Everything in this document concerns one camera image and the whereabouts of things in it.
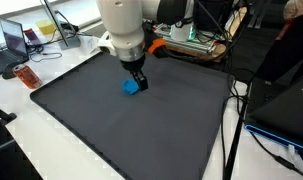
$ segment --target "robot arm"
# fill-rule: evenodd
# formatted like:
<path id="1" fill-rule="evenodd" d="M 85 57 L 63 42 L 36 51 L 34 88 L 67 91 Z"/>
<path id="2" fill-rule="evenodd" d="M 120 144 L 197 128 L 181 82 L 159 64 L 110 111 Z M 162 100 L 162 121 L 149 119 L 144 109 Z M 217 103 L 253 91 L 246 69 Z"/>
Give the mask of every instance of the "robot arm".
<path id="1" fill-rule="evenodd" d="M 193 0 L 97 0 L 102 21 L 124 69 L 138 83 L 140 90 L 148 88 L 142 67 L 144 31 L 142 17 L 165 24 L 184 19 L 187 6 Z"/>

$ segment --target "laptop screen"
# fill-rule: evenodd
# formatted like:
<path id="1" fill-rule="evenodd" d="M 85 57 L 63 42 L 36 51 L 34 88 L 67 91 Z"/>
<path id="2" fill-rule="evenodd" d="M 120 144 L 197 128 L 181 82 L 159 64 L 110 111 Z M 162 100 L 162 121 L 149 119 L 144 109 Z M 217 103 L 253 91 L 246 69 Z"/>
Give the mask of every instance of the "laptop screen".
<path id="1" fill-rule="evenodd" d="M 1 19 L 0 22 L 7 48 L 20 55 L 27 56 L 22 25 L 5 19 Z"/>

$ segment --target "person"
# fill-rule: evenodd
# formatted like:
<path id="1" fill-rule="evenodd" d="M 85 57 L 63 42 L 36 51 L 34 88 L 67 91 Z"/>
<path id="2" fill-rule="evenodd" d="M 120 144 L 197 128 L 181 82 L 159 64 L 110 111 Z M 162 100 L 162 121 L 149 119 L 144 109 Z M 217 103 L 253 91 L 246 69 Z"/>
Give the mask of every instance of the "person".
<path id="1" fill-rule="evenodd" d="M 269 49 L 255 77 L 274 82 L 303 61 L 303 0 L 289 0 L 284 8 L 286 24 Z M 303 62 L 291 83 L 303 76 Z"/>

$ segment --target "black mat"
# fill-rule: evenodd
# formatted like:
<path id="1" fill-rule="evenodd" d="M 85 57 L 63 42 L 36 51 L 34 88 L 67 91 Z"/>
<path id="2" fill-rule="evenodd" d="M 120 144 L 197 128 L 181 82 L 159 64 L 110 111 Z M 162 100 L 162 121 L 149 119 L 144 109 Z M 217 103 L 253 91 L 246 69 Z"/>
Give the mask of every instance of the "black mat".
<path id="1" fill-rule="evenodd" d="M 227 75 L 151 57 L 143 71 L 149 89 L 127 95 L 122 82 L 130 74 L 116 57 L 100 54 L 31 99 L 127 179 L 200 179 L 229 96 Z"/>

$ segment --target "monitor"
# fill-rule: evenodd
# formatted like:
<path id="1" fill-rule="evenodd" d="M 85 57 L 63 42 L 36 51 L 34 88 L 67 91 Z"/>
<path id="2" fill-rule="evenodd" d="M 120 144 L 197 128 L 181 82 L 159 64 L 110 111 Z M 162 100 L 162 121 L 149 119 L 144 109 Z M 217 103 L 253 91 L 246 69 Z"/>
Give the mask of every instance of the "monitor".
<path id="1" fill-rule="evenodd" d="M 59 41 L 59 45 L 60 45 L 61 50 L 80 47 L 81 42 L 80 42 L 79 37 L 76 34 L 67 35 L 64 32 L 64 30 L 61 26 L 61 23 L 60 23 L 59 19 L 56 16 L 56 11 L 53 9 L 50 2 L 48 0 L 43 0 L 43 1 L 44 1 L 44 4 L 42 3 L 42 1 L 40 1 L 40 2 L 42 3 L 45 12 L 47 13 L 51 22 L 55 24 L 55 27 L 57 28 L 57 30 L 61 34 L 61 38 L 63 40 L 63 41 Z"/>
<path id="2" fill-rule="evenodd" d="M 7 48 L 22 56 L 28 56 L 22 25 L 6 19 L 0 19 L 0 24 Z"/>

